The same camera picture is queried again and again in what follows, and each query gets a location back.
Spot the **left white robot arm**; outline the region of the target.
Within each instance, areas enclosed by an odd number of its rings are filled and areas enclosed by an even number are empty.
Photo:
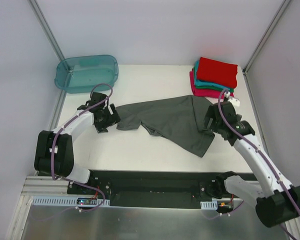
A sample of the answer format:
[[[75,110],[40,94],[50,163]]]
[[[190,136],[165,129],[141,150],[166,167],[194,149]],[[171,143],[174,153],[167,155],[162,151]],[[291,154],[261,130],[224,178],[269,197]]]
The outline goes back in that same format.
[[[75,163],[73,143],[91,126],[97,133],[107,133],[108,127],[120,121],[109,96],[93,92],[90,100],[79,106],[75,114],[63,125],[52,131],[39,133],[34,158],[36,171],[50,174],[54,178],[65,178],[78,182],[78,188],[89,195],[95,191],[96,183],[90,179],[91,170]]]

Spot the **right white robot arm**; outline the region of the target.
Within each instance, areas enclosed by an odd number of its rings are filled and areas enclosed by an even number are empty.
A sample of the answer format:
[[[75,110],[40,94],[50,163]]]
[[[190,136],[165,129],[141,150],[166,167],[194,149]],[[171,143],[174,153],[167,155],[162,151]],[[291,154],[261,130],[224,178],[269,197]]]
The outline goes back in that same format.
[[[241,198],[255,209],[259,220],[268,228],[300,217],[300,186],[293,186],[278,170],[261,147],[254,129],[236,114],[231,102],[209,106],[203,124],[235,148],[259,183],[255,186],[228,171],[219,174],[205,188],[208,195],[217,199],[229,194]]]

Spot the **grey t shirt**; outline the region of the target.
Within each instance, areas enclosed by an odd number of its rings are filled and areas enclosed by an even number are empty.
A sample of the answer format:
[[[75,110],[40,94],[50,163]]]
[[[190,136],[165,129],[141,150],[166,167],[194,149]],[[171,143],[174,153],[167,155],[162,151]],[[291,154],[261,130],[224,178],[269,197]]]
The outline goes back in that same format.
[[[202,158],[215,137],[204,126],[212,105],[208,99],[194,95],[121,105],[116,108],[120,117],[116,128],[130,131],[143,126],[150,135],[166,138]]]

